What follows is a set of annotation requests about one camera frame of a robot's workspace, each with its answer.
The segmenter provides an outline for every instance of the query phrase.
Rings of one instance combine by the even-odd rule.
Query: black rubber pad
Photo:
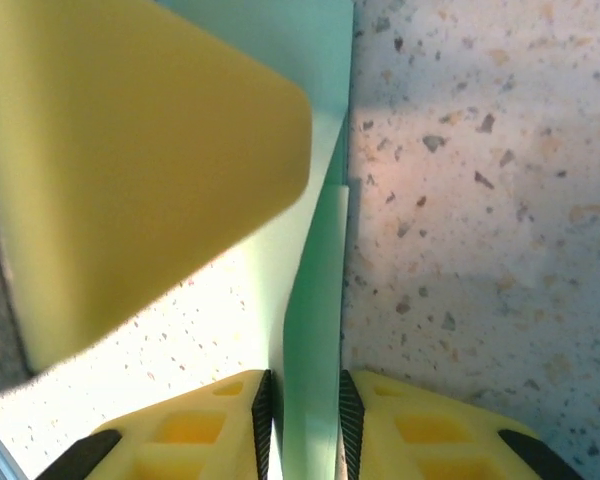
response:
[[[85,480],[121,438],[117,430],[104,430],[78,440],[37,480]]]
[[[349,480],[358,480],[360,476],[363,423],[364,404],[351,374],[343,370],[340,374],[340,425]]]
[[[542,480],[583,480],[558,454],[540,440],[513,430],[500,430],[498,434]]]
[[[271,370],[265,370],[251,406],[253,439],[256,447],[258,480],[266,480],[269,474],[269,449],[273,422],[273,378]]]

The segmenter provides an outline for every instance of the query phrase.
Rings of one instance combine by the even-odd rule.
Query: rectangular hole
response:
[[[397,390],[393,390],[391,388],[383,387],[380,385],[374,387],[373,391],[379,397],[402,397],[403,396],[402,393]]]
[[[425,480],[505,480],[487,459],[432,458],[417,461]]]
[[[205,467],[204,456],[184,445],[145,444],[137,452],[126,480],[197,480]]]
[[[453,418],[441,415],[400,416],[396,418],[395,422],[406,443],[469,443],[472,440],[471,435],[462,424]]]
[[[158,428],[158,443],[212,444],[220,435],[226,415],[222,412],[177,412],[169,415]]]

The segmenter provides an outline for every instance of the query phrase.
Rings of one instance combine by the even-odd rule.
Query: yellow foam block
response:
[[[0,0],[0,236],[31,366],[302,192],[310,106],[149,0]]]
[[[243,372],[103,425],[94,433],[122,439],[87,480],[256,480],[251,408],[262,379]]]
[[[524,425],[366,371],[352,373],[364,404],[361,480],[539,480],[498,435]]]

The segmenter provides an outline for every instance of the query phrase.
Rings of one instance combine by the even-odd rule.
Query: yellow sponge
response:
[[[263,479],[271,422],[271,372],[247,371],[103,425],[38,480]]]
[[[289,206],[311,112],[149,0],[0,0],[0,236],[31,367]]]
[[[341,395],[341,415],[345,429],[355,423],[356,402],[364,406],[361,456],[351,465],[361,480],[540,479],[499,435],[535,440],[524,425],[375,373],[351,376],[359,397],[352,390]],[[352,446],[351,437],[345,444]]]

